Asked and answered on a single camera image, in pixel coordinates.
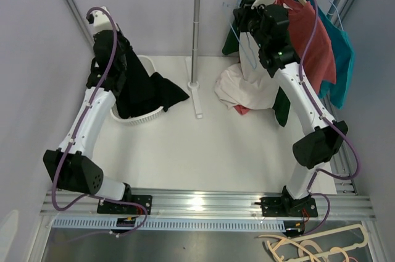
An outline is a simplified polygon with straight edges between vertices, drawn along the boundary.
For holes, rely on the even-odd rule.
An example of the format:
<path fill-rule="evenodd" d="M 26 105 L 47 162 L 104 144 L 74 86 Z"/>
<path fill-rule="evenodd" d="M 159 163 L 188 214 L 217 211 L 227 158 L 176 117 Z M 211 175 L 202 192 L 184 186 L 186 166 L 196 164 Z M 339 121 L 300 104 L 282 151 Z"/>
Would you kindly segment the black t shirt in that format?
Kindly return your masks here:
<path fill-rule="evenodd" d="M 128 118 L 144 109 L 163 106 L 164 111 L 189 99 L 177 84 L 156 72 L 148 76 L 134 50 L 126 57 L 126 82 L 116 105 L 122 118 Z"/>

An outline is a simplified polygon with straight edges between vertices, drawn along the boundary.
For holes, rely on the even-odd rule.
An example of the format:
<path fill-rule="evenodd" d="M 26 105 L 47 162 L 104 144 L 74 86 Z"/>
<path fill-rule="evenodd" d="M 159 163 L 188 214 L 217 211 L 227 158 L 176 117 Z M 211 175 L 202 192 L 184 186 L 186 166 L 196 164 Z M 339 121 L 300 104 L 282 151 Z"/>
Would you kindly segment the green and white t shirt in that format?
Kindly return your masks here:
<path fill-rule="evenodd" d="M 291 103 L 284 91 L 270 78 L 259 62 L 259 47 L 250 33 L 240 32 L 235 22 L 222 54 L 239 54 L 239 61 L 229 66 L 217 78 L 214 91 L 228 108 L 244 115 L 250 110 L 273 109 L 278 124 L 287 124 Z"/>

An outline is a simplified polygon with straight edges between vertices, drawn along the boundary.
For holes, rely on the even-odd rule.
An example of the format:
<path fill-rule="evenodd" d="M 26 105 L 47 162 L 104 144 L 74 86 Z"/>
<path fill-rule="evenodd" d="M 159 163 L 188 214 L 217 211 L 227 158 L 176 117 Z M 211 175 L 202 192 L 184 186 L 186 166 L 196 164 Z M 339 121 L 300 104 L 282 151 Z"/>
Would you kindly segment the red t shirt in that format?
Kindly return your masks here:
<path fill-rule="evenodd" d="M 337 73 L 331 40 L 321 20 L 314 25 L 312 4 L 302 4 L 297 0 L 277 0 L 276 3 L 288 10 L 291 43 L 297 55 L 304 60 L 304 72 L 314 91 L 319 93 L 324 81 L 335 84 Z M 226 74 L 230 87 L 226 89 L 223 86 L 222 90 L 236 105 L 260 110 L 273 108 L 278 102 L 279 108 L 288 113 L 286 96 L 280 93 L 280 87 L 259 64 L 257 44 L 248 33 L 241 33 L 239 38 L 240 65 Z"/>

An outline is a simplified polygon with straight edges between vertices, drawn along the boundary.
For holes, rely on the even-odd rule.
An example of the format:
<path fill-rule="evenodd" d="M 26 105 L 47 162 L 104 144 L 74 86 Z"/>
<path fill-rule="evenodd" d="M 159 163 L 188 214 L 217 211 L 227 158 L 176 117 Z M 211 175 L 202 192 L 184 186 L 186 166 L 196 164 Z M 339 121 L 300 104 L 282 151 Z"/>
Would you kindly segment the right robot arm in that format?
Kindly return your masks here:
<path fill-rule="evenodd" d="M 344 121 L 335 120 L 312 89 L 291 44 L 288 11 L 284 7 L 243 6 L 233 15 L 238 29 L 255 40 L 261 66 L 284 91 L 304 133 L 293 144 L 296 167 L 291 180 L 283 187 L 278 203 L 273 198 L 261 199 L 262 212 L 266 216 L 298 216 L 315 204 L 310 194 L 312 184 L 318 171 L 339 151 L 348 127 Z"/>

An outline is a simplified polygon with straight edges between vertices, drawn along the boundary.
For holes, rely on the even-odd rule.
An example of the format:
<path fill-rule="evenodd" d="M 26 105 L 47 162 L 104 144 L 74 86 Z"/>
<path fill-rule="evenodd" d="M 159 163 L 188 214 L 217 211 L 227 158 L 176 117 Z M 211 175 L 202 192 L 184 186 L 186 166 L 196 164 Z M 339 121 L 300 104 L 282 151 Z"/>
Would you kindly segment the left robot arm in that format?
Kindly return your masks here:
<path fill-rule="evenodd" d="M 133 198 L 126 185 L 105 176 L 93 162 L 102 125 L 126 83 L 129 41 L 121 32 L 104 30 L 94 35 L 94 58 L 81 108 L 71 129 L 56 150 L 43 157 L 52 188 L 111 199 L 119 213 L 127 213 Z"/>

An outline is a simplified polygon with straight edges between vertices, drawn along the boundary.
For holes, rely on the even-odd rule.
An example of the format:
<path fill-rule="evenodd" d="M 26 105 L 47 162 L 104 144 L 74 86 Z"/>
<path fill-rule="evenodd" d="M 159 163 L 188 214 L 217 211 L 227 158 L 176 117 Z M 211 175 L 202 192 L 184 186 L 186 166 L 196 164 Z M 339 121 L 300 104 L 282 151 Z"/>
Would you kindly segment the teal t shirt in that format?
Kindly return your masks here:
<path fill-rule="evenodd" d="M 307 0 L 304 6 L 296 0 L 282 1 L 283 5 L 290 7 L 288 31 L 292 45 L 301 57 L 314 26 L 313 0 Z M 334 26 L 321 9 L 318 9 L 318 16 L 317 29 L 305 56 L 304 70 L 319 97 L 329 95 L 331 103 L 341 109 L 351 85 L 356 55 L 349 35 Z"/>

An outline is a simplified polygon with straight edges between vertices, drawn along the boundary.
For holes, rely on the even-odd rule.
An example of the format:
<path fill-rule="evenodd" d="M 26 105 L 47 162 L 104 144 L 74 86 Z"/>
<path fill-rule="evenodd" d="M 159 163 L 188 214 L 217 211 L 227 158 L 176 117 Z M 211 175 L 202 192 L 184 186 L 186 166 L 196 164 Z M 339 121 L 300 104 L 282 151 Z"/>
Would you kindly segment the white plastic basket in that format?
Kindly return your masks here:
<path fill-rule="evenodd" d="M 149 77 L 151 77 L 154 73 L 157 72 L 154 61 L 149 56 L 138 55 L 138 59 L 142 63 L 142 65 Z M 129 116 L 128 118 L 124 119 L 119 114 L 118 107 L 115 104 L 112 107 L 112 109 L 110 110 L 110 115 L 114 121 L 116 121 L 122 125 L 136 126 L 136 125 L 140 125 L 140 124 L 143 124 L 146 122 L 150 122 L 150 121 L 158 118 L 164 112 L 163 106 L 158 106 L 155 109 L 150 107 L 148 109 L 149 109 L 149 111 L 144 109 L 143 112 L 137 112 L 134 115 Z"/>

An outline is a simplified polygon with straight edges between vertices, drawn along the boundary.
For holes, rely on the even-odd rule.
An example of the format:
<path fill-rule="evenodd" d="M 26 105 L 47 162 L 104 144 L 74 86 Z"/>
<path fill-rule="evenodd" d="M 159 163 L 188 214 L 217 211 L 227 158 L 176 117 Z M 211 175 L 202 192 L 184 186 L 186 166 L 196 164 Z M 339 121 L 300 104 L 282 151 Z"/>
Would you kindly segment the pile of spare hangers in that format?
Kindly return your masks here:
<path fill-rule="evenodd" d="M 362 240 L 360 242 L 355 242 L 350 245 L 334 246 L 324 251 L 315 241 L 315 239 L 321 237 L 331 237 L 332 235 L 354 230 L 359 230 L 362 234 Z M 264 240 L 264 247 L 271 254 L 274 261 L 330 261 L 330 258 L 335 255 L 341 255 L 342 261 L 357 261 L 353 256 L 349 256 L 349 252 L 367 246 L 369 236 L 363 225 L 353 224 L 302 237 L 287 238 L 274 234 L 262 234 L 256 237 L 256 239 Z M 291 245 L 297 250 L 297 257 L 285 258 L 284 255 L 278 254 L 278 250 L 287 245 Z"/>

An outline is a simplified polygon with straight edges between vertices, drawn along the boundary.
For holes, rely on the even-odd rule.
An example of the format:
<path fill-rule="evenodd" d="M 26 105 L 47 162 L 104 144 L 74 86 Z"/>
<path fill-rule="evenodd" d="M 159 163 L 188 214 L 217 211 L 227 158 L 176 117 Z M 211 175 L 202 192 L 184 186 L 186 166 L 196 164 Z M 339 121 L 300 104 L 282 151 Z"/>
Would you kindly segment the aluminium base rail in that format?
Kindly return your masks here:
<path fill-rule="evenodd" d="M 253 192 L 204 192 L 188 190 L 164 190 L 135 188 L 134 195 L 153 196 L 152 218 L 188 218 L 188 219 L 262 219 L 262 209 L 255 205 L 264 193 Z M 65 206 L 77 197 L 74 192 L 57 192 L 59 206 Z M 354 194 L 330 195 L 331 203 L 328 221 L 375 221 L 376 214 L 368 196 Z M 315 197 L 318 218 L 325 215 L 327 205 L 323 197 Z M 48 191 L 39 214 L 42 216 L 55 216 L 60 213 L 64 216 L 96 216 L 98 201 L 92 198 L 83 198 L 66 211 L 56 211 L 52 206 L 51 192 Z"/>

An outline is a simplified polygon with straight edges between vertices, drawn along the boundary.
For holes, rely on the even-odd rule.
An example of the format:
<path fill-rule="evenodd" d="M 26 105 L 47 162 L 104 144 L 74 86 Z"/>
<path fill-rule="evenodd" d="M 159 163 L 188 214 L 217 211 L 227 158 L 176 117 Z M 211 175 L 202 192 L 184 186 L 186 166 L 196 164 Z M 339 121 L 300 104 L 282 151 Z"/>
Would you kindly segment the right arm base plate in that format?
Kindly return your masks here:
<path fill-rule="evenodd" d="M 311 196 L 300 200 L 288 196 L 264 196 L 254 204 L 260 206 L 265 217 L 316 218 L 318 216 L 316 202 Z"/>

